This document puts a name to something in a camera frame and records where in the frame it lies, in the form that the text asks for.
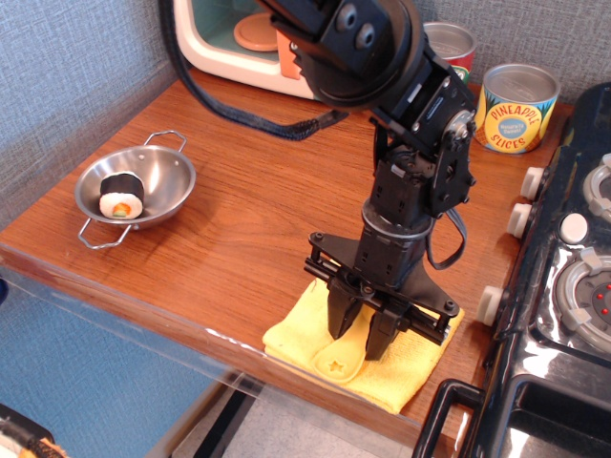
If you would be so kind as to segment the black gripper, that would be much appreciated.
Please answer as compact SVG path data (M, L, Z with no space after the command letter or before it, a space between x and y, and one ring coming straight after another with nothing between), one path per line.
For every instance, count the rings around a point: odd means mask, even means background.
M359 239L322 232L309 236L305 270L327 283L327 329L334 340L368 306L374 314L367 361L380 360L397 334L408 330L444 342L460 308L424 267L433 227L432 219L414 229L367 222Z

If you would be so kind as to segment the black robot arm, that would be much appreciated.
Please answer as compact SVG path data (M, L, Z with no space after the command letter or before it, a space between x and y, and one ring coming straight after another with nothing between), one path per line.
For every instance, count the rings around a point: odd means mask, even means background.
M327 283L327 329L342 338L372 311L365 356L413 330L442 343L458 306L426 273L438 219L469 198L474 97L431 48L410 1L268 1L309 88L328 107L366 112L374 183L359 239L314 233L308 272Z

